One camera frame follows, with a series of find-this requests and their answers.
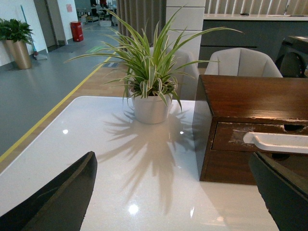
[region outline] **white flower pot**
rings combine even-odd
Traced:
[[[158,124],[164,122],[169,115],[169,107],[172,99],[166,96],[168,106],[159,96],[149,96],[141,98],[137,96],[133,99],[135,117],[139,122],[145,124]]]

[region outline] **white pillar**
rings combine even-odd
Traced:
[[[171,28],[177,30],[179,33],[186,28],[185,34],[201,32],[205,12],[205,0],[167,0],[166,20],[169,20],[172,14],[181,6],[184,7],[178,12]],[[179,33],[170,31],[170,40],[176,40]],[[188,42],[183,46],[183,49],[189,50],[193,53],[195,60],[198,60],[200,44],[201,36]]]

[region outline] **mop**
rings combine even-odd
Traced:
[[[26,16],[25,16],[25,12],[24,12],[23,6],[20,5],[20,7],[21,7],[21,10],[22,10],[22,12],[23,12],[25,21],[26,21],[26,23],[28,23],[28,22],[27,22],[27,19],[26,19]],[[35,58],[36,60],[47,59],[47,56],[46,56],[46,55],[43,55],[43,54],[39,54],[39,53],[38,53],[37,49],[36,49],[35,46],[34,46],[34,43],[33,43],[33,39],[32,39],[31,34],[30,34],[30,38],[31,38],[31,46],[32,46],[34,58]]]

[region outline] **gray floor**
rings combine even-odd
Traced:
[[[84,40],[71,42],[47,54],[47,60],[32,59],[28,70],[0,70],[0,155],[69,94],[105,57],[90,57],[64,64],[69,58],[85,54],[112,35],[110,27],[97,22],[83,26]]]

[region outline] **red fire extinguisher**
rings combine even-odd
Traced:
[[[71,22],[71,30],[74,42],[80,42],[83,40],[81,22]]]

